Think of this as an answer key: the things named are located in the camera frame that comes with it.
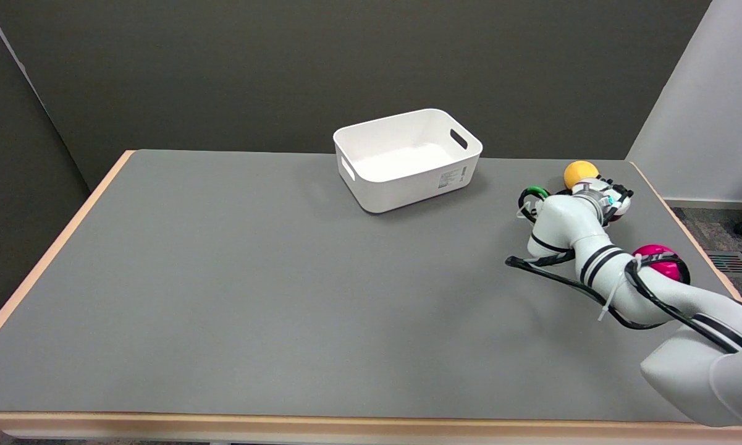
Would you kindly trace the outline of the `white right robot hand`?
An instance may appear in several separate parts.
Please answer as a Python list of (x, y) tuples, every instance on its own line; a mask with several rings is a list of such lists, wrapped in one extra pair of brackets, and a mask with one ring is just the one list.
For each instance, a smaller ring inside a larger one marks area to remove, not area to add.
[(599, 219), (602, 226), (608, 226), (610, 223), (621, 219), (631, 206), (633, 190), (614, 183), (612, 179), (597, 176), (583, 179), (581, 184), (582, 191), (592, 191), (591, 194), (601, 211)]

